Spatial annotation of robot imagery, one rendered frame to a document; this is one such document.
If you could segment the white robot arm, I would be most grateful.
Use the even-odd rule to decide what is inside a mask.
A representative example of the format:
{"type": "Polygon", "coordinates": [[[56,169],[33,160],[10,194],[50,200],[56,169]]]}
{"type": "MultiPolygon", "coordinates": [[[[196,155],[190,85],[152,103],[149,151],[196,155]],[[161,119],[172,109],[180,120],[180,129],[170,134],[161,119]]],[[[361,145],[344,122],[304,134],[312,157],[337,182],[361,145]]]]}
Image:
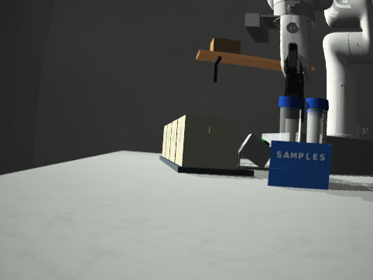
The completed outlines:
{"type": "Polygon", "coordinates": [[[268,3],[274,15],[245,13],[245,28],[256,43],[269,43],[269,29],[279,29],[274,21],[286,14],[304,15],[315,22],[314,12],[324,10],[330,27],[363,30],[326,35],[323,51],[327,65],[329,101],[327,135],[345,138],[368,135],[368,129],[357,125],[357,78],[348,65],[373,63],[371,0],[268,0],[268,3]]]}

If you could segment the blue tube rack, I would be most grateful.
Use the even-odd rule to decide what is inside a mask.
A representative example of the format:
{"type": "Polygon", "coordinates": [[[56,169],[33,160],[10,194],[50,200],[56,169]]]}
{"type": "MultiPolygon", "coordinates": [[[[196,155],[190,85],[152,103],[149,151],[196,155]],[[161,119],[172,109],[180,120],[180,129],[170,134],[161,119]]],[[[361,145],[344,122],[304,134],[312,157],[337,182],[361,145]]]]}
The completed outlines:
{"type": "Polygon", "coordinates": [[[268,186],[328,190],[332,144],[271,141],[268,186]]]}

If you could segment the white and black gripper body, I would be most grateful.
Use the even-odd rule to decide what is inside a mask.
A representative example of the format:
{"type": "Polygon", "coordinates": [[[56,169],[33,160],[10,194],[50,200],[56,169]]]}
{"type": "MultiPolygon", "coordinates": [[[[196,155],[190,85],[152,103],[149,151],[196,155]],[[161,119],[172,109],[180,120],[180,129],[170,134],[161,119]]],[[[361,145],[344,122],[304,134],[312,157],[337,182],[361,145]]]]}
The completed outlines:
{"type": "Polygon", "coordinates": [[[286,58],[288,58],[289,63],[289,43],[297,44],[297,73],[300,73],[301,62],[303,76],[307,80],[308,74],[308,83],[310,83],[312,81],[310,30],[315,28],[315,22],[304,15],[286,14],[275,19],[274,24],[280,28],[281,68],[284,77],[286,78],[286,58]]]}

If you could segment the beige bucket adapter with holes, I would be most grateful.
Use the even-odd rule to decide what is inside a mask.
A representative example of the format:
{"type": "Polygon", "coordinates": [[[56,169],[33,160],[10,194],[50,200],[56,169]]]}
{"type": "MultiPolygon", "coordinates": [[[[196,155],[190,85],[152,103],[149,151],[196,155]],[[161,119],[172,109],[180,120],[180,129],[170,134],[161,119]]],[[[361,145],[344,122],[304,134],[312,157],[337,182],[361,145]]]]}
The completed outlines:
{"type": "Polygon", "coordinates": [[[184,115],[178,119],[176,161],[183,167],[237,169],[240,120],[184,115]]]}

